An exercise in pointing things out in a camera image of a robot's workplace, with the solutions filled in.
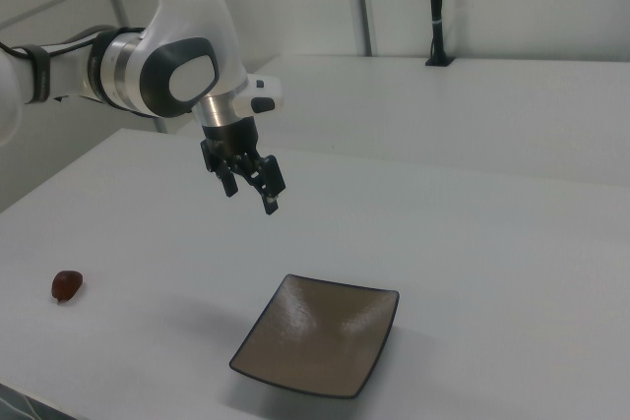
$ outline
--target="brown plate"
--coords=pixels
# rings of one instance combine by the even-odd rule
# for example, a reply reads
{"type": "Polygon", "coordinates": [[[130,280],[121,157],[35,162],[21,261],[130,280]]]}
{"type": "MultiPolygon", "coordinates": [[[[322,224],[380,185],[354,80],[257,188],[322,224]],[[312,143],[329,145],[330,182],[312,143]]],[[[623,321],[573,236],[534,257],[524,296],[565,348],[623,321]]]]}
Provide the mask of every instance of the brown plate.
{"type": "Polygon", "coordinates": [[[354,398],[385,346],[398,300],[395,290],[289,274],[229,367],[279,388],[354,398]]]}

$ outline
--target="black cable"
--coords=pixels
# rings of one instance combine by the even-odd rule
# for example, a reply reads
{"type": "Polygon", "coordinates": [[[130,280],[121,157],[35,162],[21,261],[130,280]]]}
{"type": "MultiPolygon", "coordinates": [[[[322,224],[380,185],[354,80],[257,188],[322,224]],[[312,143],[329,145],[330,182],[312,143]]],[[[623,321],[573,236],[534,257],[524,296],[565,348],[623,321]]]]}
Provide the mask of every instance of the black cable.
{"type": "MultiPolygon", "coordinates": [[[[124,32],[128,32],[128,33],[139,33],[141,31],[143,31],[144,29],[125,29],[124,32]]],[[[76,51],[77,49],[81,49],[83,47],[86,46],[90,46],[91,44],[93,44],[95,42],[95,39],[89,39],[87,41],[84,41],[82,43],[77,43],[77,44],[73,44],[72,46],[68,46],[66,48],[62,48],[62,49],[57,49],[56,51],[50,51],[48,54],[50,55],[51,58],[54,58],[55,56],[60,56],[62,54],[65,53],[70,53],[71,51],[76,51]]],[[[29,57],[29,55],[27,53],[23,53],[21,51],[16,51],[15,49],[7,46],[4,43],[0,42],[0,49],[2,49],[5,53],[16,57],[16,58],[20,58],[20,59],[31,59],[29,57]]]]}
{"type": "Polygon", "coordinates": [[[20,59],[31,59],[27,53],[22,53],[20,51],[16,51],[13,48],[10,48],[4,43],[0,43],[0,49],[2,49],[5,53],[20,59]]]}

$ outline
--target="cable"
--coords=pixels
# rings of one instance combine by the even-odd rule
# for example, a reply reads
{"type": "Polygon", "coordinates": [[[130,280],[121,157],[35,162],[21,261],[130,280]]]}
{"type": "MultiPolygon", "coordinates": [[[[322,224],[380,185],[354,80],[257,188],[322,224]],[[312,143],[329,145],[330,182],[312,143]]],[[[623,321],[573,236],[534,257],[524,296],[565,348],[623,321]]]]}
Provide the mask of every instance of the cable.
{"type": "Polygon", "coordinates": [[[33,417],[28,415],[27,412],[25,412],[23,410],[20,410],[18,407],[14,407],[8,401],[6,401],[4,398],[0,397],[0,402],[4,403],[7,407],[9,407],[14,412],[19,413],[20,415],[24,415],[25,417],[30,418],[31,420],[35,420],[33,417]]]}
{"type": "Polygon", "coordinates": [[[24,402],[26,402],[27,405],[29,406],[29,410],[34,415],[35,419],[41,420],[41,417],[37,414],[37,412],[35,412],[35,408],[32,406],[31,400],[24,394],[22,394],[22,397],[24,398],[24,402]]]}
{"type": "MultiPolygon", "coordinates": [[[[144,29],[123,29],[122,32],[125,32],[125,33],[139,33],[139,32],[141,32],[143,30],[144,29]]],[[[55,56],[60,56],[60,55],[65,54],[65,53],[70,53],[71,51],[76,51],[77,49],[81,49],[81,48],[84,48],[86,46],[90,46],[94,42],[95,42],[94,38],[88,39],[87,41],[83,41],[81,43],[73,44],[72,46],[68,46],[66,48],[57,49],[56,51],[51,51],[51,52],[48,53],[48,55],[51,58],[54,58],[55,56]]],[[[13,57],[16,57],[16,58],[31,59],[27,53],[23,53],[21,51],[16,51],[15,49],[13,49],[13,48],[11,48],[11,47],[9,47],[6,44],[1,43],[1,42],[0,42],[0,49],[2,49],[5,53],[7,53],[7,54],[9,54],[9,55],[11,55],[13,57]]]]}
{"type": "Polygon", "coordinates": [[[22,53],[20,51],[16,51],[13,48],[10,48],[9,46],[7,46],[4,43],[0,43],[0,49],[2,49],[5,53],[16,57],[16,58],[20,58],[20,59],[30,59],[29,55],[27,53],[22,53]]]}

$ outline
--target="white robot link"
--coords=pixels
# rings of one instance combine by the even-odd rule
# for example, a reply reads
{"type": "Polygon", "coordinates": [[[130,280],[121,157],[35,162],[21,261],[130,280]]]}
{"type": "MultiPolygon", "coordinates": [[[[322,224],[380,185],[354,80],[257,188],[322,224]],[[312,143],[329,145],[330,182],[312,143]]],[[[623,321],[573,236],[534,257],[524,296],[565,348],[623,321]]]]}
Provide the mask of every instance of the white robot link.
{"type": "Polygon", "coordinates": [[[282,106],[281,84],[247,74],[223,0],[159,0],[146,29],[93,27],[61,44],[0,48],[0,145],[22,104],[49,97],[80,95],[146,117],[192,112],[206,166],[227,196],[238,174],[267,214],[278,208],[283,176],[273,156],[257,153],[253,117],[282,106]]]}

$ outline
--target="table surface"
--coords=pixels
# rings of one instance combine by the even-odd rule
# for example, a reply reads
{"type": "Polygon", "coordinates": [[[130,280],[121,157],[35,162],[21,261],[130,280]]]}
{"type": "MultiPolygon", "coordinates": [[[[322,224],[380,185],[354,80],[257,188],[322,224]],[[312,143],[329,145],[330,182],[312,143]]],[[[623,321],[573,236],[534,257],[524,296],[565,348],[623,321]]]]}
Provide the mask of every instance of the table surface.
{"type": "Polygon", "coordinates": [[[630,190],[274,150],[280,210],[120,131],[0,214],[0,373],[92,419],[618,419],[630,190]],[[57,305],[52,277],[85,286],[57,305]],[[287,273],[397,289],[356,400],[228,361],[287,273]]]}
{"type": "Polygon", "coordinates": [[[420,65],[263,68],[286,95],[257,119],[287,182],[271,217],[244,183],[224,196],[198,139],[131,131],[5,210],[0,378],[94,420],[624,418],[630,189],[506,173],[623,184],[627,65],[420,65]],[[59,306],[65,269],[86,282],[59,306]],[[228,368],[287,273],[400,291],[358,399],[228,368]]]}

